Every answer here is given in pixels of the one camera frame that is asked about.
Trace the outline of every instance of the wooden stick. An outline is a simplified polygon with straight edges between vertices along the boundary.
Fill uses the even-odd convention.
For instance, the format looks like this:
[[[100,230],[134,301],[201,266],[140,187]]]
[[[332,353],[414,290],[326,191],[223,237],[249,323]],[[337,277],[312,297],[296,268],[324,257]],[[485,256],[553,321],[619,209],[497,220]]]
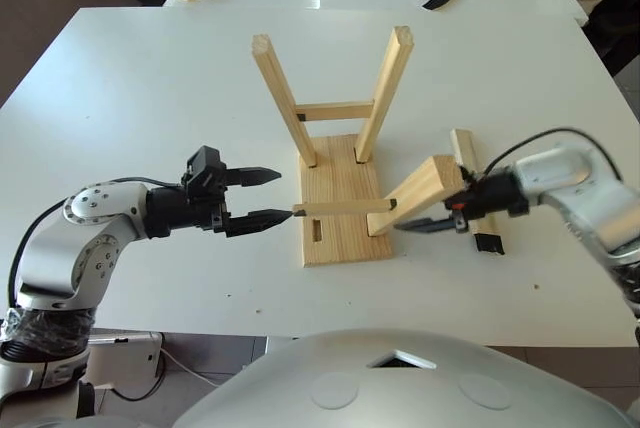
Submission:
[[[267,35],[255,35],[251,45],[253,58],[273,96],[300,156],[308,167],[316,165],[316,153],[304,125],[296,116],[296,102],[282,72],[280,62]]]
[[[369,118],[373,101],[348,101],[346,103],[310,103],[296,105],[300,121],[347,120]]]
[[[385,213],[396,206],[396,200],[351,200],[293,205],[293,216],[357,215]]]
[[[428,158],[386,197],[396,199],[397,206],[393,211],[367,215],[369,236],[386,233],[394,224],[455,195],[464,186],[460,168],[453,156],[436,155]]]
[[[384,117],[389,111],[389,105],[396,93],[398,83],[407,65],[407,60],[413,49],[413,35],[408,26],[396,26],[391,33],[387,45],[387,52],[382,61],[380,75],[373,95],[373,110],[371,116],[362,127],[356,141],[356,160],[366,163],[371,158],[373,145],[378,138]]]
[[[453,145],[453,153],[459,165],[464,166],[472,172],[477,173],[480,171],[481,168],[478,163],[476,150],[473,147],[473,134],[471,131],[460,129],[451,130],[451,144]],[[469,231],[476,238],[478,250],[504,254],[498,225],[496,224],[495,216],[492,214],[488,214],[480,220],[469,221]],[[482,238],[475,235],[489,235],[497,237],[497,239],[485,239],[484,242],[481,242],[483,241]]]

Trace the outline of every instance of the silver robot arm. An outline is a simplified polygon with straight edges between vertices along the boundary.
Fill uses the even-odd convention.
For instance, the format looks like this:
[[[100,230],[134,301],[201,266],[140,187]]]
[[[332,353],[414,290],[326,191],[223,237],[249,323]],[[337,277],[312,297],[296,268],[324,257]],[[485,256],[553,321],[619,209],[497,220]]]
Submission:
[[[451,216],[396,225],[405,231],[468,231],[468,222],[488,213],[529,213],[549,205],[605,268],[640,319],[640,194],[625,186],[591,146],[561,146],[522,158],[480,177],[463,174],[467,189],[445,201]]]
[[[617,180],[591,148],[556,148],[511,169],[532,205],[560,212],[640,319],[640,194]]]
[[[130,242],[184,227],[227,236],[266,230],[291,212],[261,210],[232,218],[225,192],[231,185],[261,185],[279,177],[265,168],[227,169],[217,150],[202,147],[188,160],[180,184],[148,190],[121,179],[83,188],[65,200],[18,260],[16,303],[10,295],[0,343],[0,425],[12,396],[53,396],[48,390],[76,385],[84,375],[95,310]]]

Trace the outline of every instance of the black cable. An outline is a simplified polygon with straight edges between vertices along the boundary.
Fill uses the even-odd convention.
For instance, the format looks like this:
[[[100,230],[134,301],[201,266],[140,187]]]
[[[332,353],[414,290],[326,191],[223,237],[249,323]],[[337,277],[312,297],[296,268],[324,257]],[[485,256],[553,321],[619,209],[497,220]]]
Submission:
[[[149,391],[147,391],[144,395],[139,396],[138,398],[132,398],[130,396],[126,396],[123,395],[122,393],[120,393],[118,390],[116,390],[115,388],[113,388],[111,390],[111,393],[113,393],[114,395],[116,395],[118,398],[120,398],[121,400],[124,401],[129,401],[131,403],[135,403],[137,401],[142,401],[142,400],[146,400],[147,398],[153,396],[156,394],[156,392],[160,389],[160,386],[162,386],[162,382],[164,381],[164,379],[167,377],[167,359],[164,356],[164,353],[160,352],[160,356],[158,358],[158,363],[162,363],[162,368],[160,368],[160,375],[158,375],[158,379],[156,380],[156,382],[153,384],[153,386],[151,387],[151,389]]]
[[[166,183],[164,181],[154,180],[153,178],[145,178],[143,176],[130,176],[125,178],[116,178],[115,180],[110,180],[112,183],[124,183],[127,181],[138,181],[141,183],[149,183],[151,185],[158,185],[165,188],[178,188],[180,185]],[[16,294],[15,294],[15,286],[16,286],[16,278],[18,277],[18,266],[20,265],[20,259],[22,258],[22,254],[24,253],[24,249],[29,242],[29,238],[33,235],[33,232],[38,227],[42,221],[55,212],[62,208],[65,200],[59,201],[52,207],[48,208],[46,211],[41,213],[34,221],[29,225],[27,231],[22,236],[20,240],[20,244],[18,245],[18,249],[16,250],[16,254],[13,256],[13,261],[11,262],[11,268],[9,269],[9,280],[7,281],[7,301],[9,303],[9,308],[15,308],[16,304]]]
[[[109,180],[111,183],[125,183],[127,181],[139,181],[140,183],[149,183],[150,185],[163,186],[164,188],[179,188],[182,185],[177,183],[167,183],[166,181],[158,181],[153,178],[146,178],[144,176],[128,176],[125,178],[116,178]]]
[[[622,181],[622,175],[620,174],[620,171],[618,170],[618,167],[616,166],[616,164],[613,162],[613,159],[611,158],[611,156],[609,155],[609,153],[607,153],[607,150],[604,149],[604,147],[598,143],[594,138],[592,138],[591,136],[587,135],[584,131],[580,131],[576,128],[569,128],[569,127],[560,127],[560,128],[552,128],[550,130],[546,130],[546,131],[542,131],[536,135],[530,136],[529,138],[527,138],[524,141],[521,141],[520,143],[513,145],[511,148],[509,148],[508,150],[504,151],[501,155],[499,155],[498,157],[494,158],[493,161],[491,161],[491,163],[489,163],[487,165],[487,167],[484,170],[484,175],[488,175],[491,170],[493,170],[496,165],[498,163],[500,163],[503,159],[505,159],[507,156],[509,156],[511,153],[513,153],[514,151],[522,148],[523,146],[531,143],[532,141],[535,141],[539,138],[542,138],[544,136],[547,135],[551,135],[553,133],[559,133],[559,132],[567,132],[567,133],[573,133],[576,135],[579,135],[587,140],[589,140],[589,142],[591,142],[591,144],[593,146],[595,146],[598,151],[600,153],[602,153],[602,156],[604,156],[604,158],[607,160],[607,163],[609,164],[609,166],[611,167],[611,171],[613,171],[613,174],[615,175],[616,179],[619,181]]]

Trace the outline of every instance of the wire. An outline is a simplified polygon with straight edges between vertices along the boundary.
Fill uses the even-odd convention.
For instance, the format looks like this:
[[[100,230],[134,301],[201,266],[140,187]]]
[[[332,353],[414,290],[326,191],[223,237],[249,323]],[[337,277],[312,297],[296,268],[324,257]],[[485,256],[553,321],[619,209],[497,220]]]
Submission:
[[[140,183],[149,183],[150,185],[162,186],[164,188],[179,188],[182,186],[178,183],[167,183],[166,181],[154,180],[153,178],[146,178],[144,176],[128,176],[109,180],[110,183],[125,183],[128,181],[139,181]]]
[[[181,363],[180,361],[176,360],[176,357],[173,356],[171,353],[169,353],[167,350],[165,350],[164,348],[160,348],[160,351],[162,353],[164,353],[171,361],[173,361],[176,365],[178,365],[180,368],[182,368],[184,371],[186,371],[187,373],[189,373],[190,375],[195,376],[196,378],[198,378],[199,380],[204,381],[206,384],[214,386],[216,388],[218,388],[220,385],[215,384],[213,381],[205,378],[204,376],[202,376],[199,373],[196,373],[195,371],[191,370],[190,368],[187,368],[183,363]]]
[[[146,178],[143,176],[130,176],[126,178],[116,178],[114,180],[110,180],[110,182],[112,183],[124,183],[128,181],[139,181],[141,183],[149,183],[150,185],[158,185],[165,188],[177,189],[180,186],[172,183],[166,183],[164,181],[154,180],[153,178]],[[31,235],[33,235],[33,232],[35,231],[35,229],[38,227],[40,223],[42,223],[42,221],[46,217],[48,217],[50,214],[52,214],[56,210],[59,210],[60,208],[62,208],[62,205],[64,204],[64,202],[65,200],[61,200],[55,205],[51,206],[50,208],[47,208],[47,210],[45,210],[44,212],[42,212],[35,220],[33,220],[33,223],[29,225],[29,228],[27,228],[27,231],[25,231],[24,235],[22,236],[22,239],[20,240],[20,244],[18,245],[18,249],[16,250],[15,255],[13,255],[11,268],[9,269],[9,279],[7,281],[7,301],[9,304],[9,308],[15,308],[17,306],[15,287],[16,287],[16,279],[18,277],[18,266],[20,265],[20,259],[22,258],[25,248],[27,247],[29,238],[31,238]]]
[[[591,142],[591,144],[593,146],[595,146],[598,149],[598,151],[600,153],[602,153],[602,156],[604,156],[604,158],[607,160],[607,163],[611,167],[611,171],[613,171],[613,174],[615,175],[616,179],[619,180],[619,181],[622,181],[622,175],[620,174],[620,171],[618,170],[618,167],[613,162],[613,159],[611,158],[609,153],[607,153],[607,150],[605,150],[604,147],[600,143],[598,143],[591,136],[587,135],[584,131],[580,131],[580,130],[578,130],[576,128],[569,128],[569,127],[552,128],[550,130],[542,131],[542,132],[540,132],[540,133],[538,133],[536,135],[530,136],[526,140],[521,141],[520,143],[518,143],[516,145],[513,145],[511,148],[509,148],[508,150],[504,151],[498,157],[494,158],[493,161],[487,165],[487,167],[484,170],[484,175],[485,176],[488,175],[491,172],[491,170],[493,170],[496,167],[496,165],[498,163],[500,163],[502,160],[504,160],[507,156],[509,156],[514,151],[522,148],[525,145],[528,145],[532,141],[535,141],[535,140],[537,140],[539,138],[551,135],[553,133],[560,133],[560,132],[573,133],[573,134],[576,134],[578,136],[581,136],[581,137],[589,140],[589,142]]]
[[[153,386],[151,387],[151,389],[149,391],[147,391],[144,395],[138,397],[138,398],[132,398],[126,395],[123,395],[122,393],[120,393],[118,390],[116,390],[115,388],[113,388],[111,390],[111,392],[116,395],[118,398],[120,398],[121,400],[124,401],[129,401],[131,403],[135,403],[137,401],[142,401],[142,400],[146,400],[147,398],[153,396],[156,394],[156,392],[160,389],[160,386],[162,386],[162,382],[164,381],[164,379],[167,377],[167,359],[164,356],[163,350],[162,348],[160,349],[160,357],[158,359],[158,363],[162,363],[162,368],[160,368],[160,375],[158,376],[158,379],[156,380],[156,382],[153,384]]]

